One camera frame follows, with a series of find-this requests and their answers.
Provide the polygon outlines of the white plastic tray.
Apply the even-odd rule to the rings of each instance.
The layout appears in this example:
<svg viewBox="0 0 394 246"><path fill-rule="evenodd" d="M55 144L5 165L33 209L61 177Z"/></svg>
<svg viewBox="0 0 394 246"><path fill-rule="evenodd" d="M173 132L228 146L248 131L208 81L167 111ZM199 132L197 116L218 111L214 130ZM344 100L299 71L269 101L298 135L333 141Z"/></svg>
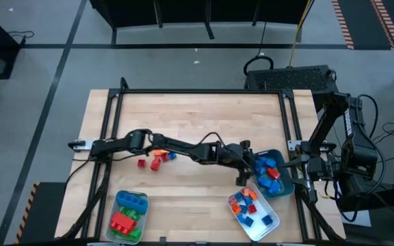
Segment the white plastic tray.
<svg viewBox="0 0 394 246"><path fill-rule="evenodd" d="M250 191L254 191L257 195L257 199L252 200L252 204L254 204L257 209L257 211L253 214L250 214L248 212L248 205L246 204L245 199L243 199L240 202L237 202L237 204L239 206L240 205L247 206L247 213L242 214L242 215L244 218L250 217L251 219L254 220L251 227L248 227L244 222L241 223L238 220L237 215L232 211L231 205L228 203L228 200L231 199L232 197L235 197L235 194L241 193L243 195L242 189L244 189L244 188L249 188ZM270 232L274 231L280 225L280 218L276 214L275 210L270 206L268 201L265 199L265 197L262 195L262 193L259 191L258 187L255 184L253 184L252 182L248 182L247 185L245 187L243 187L242 189L240 189L240 190L234 192L233 194L231 194L230 196L228 196L227 204L228 204L228 207L230 208L231 212L235 216L237 222L242 227L244 232L248 235L248 237L252 241L259 241L262 238L264 238L266 235L268 235ZM261 219L266 215L269 215L273 219L273 222L271 225L264 225L264 223L261 221Z"/></svg>

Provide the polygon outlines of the large red building block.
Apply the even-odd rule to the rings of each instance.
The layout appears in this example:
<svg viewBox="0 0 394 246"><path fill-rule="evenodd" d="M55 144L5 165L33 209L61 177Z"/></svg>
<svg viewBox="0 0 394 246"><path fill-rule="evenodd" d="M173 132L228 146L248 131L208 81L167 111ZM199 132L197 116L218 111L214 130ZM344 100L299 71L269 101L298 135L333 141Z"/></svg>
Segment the large red building block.
<svg viewBox="0 0 394 246"><path fill-rule="evenodd" d="M118 212L111 216L109 223L111 229L118 231L123 235L130 234L135 229L136 225L137 222L135 220Z"/></svg>

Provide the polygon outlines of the black metal table frame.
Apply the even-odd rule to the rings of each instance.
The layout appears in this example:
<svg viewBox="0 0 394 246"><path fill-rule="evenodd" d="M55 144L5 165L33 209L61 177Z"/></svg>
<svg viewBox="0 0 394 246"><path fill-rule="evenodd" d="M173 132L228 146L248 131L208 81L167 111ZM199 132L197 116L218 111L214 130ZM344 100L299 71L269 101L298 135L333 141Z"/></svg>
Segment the black metal table frame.
<svg viewBox="0 0 394 246"><path fill-rule="evenodd" d="M81 123L82 139L124 137L136 128L149 128L192 143L213 141L217 132L227 143L248 139L255 151L277 149L287 156L287 140L308 139L317 125L312 94L296 90L280 102L278 94L250 90L128 90L116 113L118 99L111 90L92 90ZM148 218L144 241L169 243L250 243L227 204L236 192L234 169L202 166L184 156L164 163L158 171L139 168L136 159L121 152L111 166L107 199L91 217L93 236L97 218L109 222L115 194L120 190L147 194Z"/></svg>

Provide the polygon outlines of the long green building block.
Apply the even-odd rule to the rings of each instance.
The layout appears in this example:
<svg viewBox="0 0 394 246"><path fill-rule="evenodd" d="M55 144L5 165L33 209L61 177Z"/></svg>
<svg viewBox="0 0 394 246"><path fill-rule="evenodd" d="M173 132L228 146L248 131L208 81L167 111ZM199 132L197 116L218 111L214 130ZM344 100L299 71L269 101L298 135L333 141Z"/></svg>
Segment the long green building block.
<svg viewBox="0 0 394 246"><path fill-rule="evenodd" d="M140 240L142 231L140 229L134 229L129 234L123 234L122 232L112 230L112 233L116 238L122 241L137 242Z"/></svg>

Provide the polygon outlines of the teal plastic tray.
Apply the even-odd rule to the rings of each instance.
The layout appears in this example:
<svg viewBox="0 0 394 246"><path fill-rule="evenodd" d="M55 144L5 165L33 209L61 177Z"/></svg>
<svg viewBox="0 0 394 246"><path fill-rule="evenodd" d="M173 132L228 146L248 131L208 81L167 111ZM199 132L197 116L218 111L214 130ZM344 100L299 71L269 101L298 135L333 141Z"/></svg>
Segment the teal plastic tray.
<svg viewBox="0 0 394 246"><path fill-rule="evenodd" d="M266 199L275 199L277 197L282 197L282 196L286 196L286 195L291 195L294 191L294 184L291 181L291 175L290 175L290 171L286 168L286 167L281 167L280 165L285 163L285 160L282 156L282 154L280 153L280 151L272 149L272 150L266 150L266 151L262 151L262 152L258 152L257 154L260 154L263 157L263 161L265 161L265 158L270 158L270 159L274 159L276 162L276 166L275 168L279 171L280 173L280 178L277 180L280 184L280 191L276 194L269 194L268 193L268 189L265 189L263 187L260 187L258 184L258 178L260 178L261 176L267 176L269 179L271 179L268 175L267 175L267 166L265 168L265 173L261 176L258 176L255 172L255 177L257 180L257 186L259 191L263 194L263 196Z"/></svg>

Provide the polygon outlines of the black perforated computer case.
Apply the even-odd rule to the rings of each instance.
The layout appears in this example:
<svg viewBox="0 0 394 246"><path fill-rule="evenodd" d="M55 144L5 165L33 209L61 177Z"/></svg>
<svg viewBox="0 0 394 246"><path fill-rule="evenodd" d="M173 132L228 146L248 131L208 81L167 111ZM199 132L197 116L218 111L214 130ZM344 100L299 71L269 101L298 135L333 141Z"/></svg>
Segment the black perforated computer case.
<svg viewBox="0 0 394 246"><path fill-rule="evenodd" d="M310 90L316 112L321 111L324 94L338 92L334 70L327 65L253 70L246 77L245 89Z"/></svg>

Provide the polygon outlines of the light grey plastic tray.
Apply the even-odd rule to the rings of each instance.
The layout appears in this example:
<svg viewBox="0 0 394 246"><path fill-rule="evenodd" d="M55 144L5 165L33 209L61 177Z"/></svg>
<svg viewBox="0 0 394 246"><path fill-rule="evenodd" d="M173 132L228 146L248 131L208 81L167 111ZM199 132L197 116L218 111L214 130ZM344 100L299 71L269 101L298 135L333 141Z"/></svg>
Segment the light grey plastic tray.
<svg viewBox="0 0 394 246"><path fill-rule="evenodd" d="M140 193L140 192L134 192L134 191L126 191L126 192L128 192L128 193L133 193L133 194L135 194L135 195L139 195L139 196L145 197L145 198L148 200L148 205L149 205L149 198L148 198L147 194L145 194L145 193ZM112 216L114 213L116 213L116 212L120 213L120 209L121 209L122 207L123 207L123 206L120 206L120 205L117 203L117 201L116 201L116 196L115 196L115 198L114 198L114 205L112 206L112 210L111 210L111 216ZM109 222L108 222L108 229L107 229L107 231L106 231L106 233L105 233L105 238L106 238L108 241L115 242L115 243L120 243L121 245L137 245L137 244L141 241L142 235L143 235L143 232L144 232L144 229L145 229L146 218L147 218L147 216L148 216L148 210L147 210L146 214L144 214L144 215L141 215L141 214L140 214L139 220L136 221L136 222L137 222L137 225L136 225L135 229L140 229L140 230L142 231L141 238L140 238L140 240L137 241L137 242L122 241L122 240L119 240L118 238L116 238L115 235L112 233L112 230L113 230L113 229L111 229L110 226L109 226L111 216L110 216Z"/></svg>

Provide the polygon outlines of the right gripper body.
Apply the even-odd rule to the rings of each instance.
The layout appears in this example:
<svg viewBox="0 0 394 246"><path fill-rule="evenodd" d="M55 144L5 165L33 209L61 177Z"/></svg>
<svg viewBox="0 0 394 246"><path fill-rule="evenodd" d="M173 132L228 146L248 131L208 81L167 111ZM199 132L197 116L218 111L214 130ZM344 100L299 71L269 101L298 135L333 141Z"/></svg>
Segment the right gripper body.
<svg viewBox="0 0 394 246"><path fill-rule="evenodd" d="M299 167L302 172L302 176L298 178L310 180L311 187L302 187L300 185L295 185L295 187L301 190L302 200L307 204L315 204L317 202L314 182L330 177L330 170L326 161L321 157L322 149L322 146L312 146L310 142L301 142L295 149L295 158L299 156L306 158L305 163L296 167Z"/></svg>

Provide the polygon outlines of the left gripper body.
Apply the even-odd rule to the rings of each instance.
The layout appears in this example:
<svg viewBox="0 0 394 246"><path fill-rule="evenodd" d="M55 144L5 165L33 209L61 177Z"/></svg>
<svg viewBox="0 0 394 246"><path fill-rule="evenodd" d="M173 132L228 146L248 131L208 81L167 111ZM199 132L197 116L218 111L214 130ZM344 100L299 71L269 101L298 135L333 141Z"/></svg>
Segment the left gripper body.
<svg viewBox="0 0 394 246"><path fill-rule="evenodd" d="M236 169L239 175L235 184L239 187L246 186L248 179L255 175L255 155L250 147L250 140L223 146L218 153L218 165Z"/></svg>

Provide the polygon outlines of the black mat orange striped edge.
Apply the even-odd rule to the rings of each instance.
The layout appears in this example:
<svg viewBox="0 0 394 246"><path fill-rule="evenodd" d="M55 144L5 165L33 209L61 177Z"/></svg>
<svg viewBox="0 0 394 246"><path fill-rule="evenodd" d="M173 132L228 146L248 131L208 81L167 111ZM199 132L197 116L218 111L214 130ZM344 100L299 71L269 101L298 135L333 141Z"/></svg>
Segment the black mat orange striped edge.
<svg viewBox="0 0 394 246"><path fill-rule="evenodd" d="M394 50L394 22L385 0L331 0L351 50Z"/></svg>
<svg viewBox="0 0 394 246"><path fill-rule="evenodd" d="M54 240L64 198L64 188L63 182L33 184L16 233L15 244Z"/></svg>

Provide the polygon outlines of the white paper sheet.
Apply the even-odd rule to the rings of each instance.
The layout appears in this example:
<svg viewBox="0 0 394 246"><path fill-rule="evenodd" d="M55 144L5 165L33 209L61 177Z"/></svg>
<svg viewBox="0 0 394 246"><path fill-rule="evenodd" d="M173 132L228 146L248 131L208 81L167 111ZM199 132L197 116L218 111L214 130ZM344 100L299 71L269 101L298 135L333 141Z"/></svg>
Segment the white paper sheet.
<svg viewBox="0 0 394 246"><path fill-rule="evenodd" d="M352 221L355 212L345 212L341 215L342 222L350 225L371 227L371 217L368 210L360 210L357 212L355 220Z"/></svg>

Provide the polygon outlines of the large blue building block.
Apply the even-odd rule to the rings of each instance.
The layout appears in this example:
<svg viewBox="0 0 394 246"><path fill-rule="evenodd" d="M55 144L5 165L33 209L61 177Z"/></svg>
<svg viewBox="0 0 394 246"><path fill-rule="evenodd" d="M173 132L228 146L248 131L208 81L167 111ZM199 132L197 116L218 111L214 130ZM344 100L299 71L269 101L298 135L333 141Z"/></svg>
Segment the large blue building block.
<svg viewBox="0 0 394 246"><path fill-rule="evenodd" d="M120 206L130 208L141 215L146 214L148 210L148 200L145 197L126 191L119 191L116 194L116 201Z"/></svg>

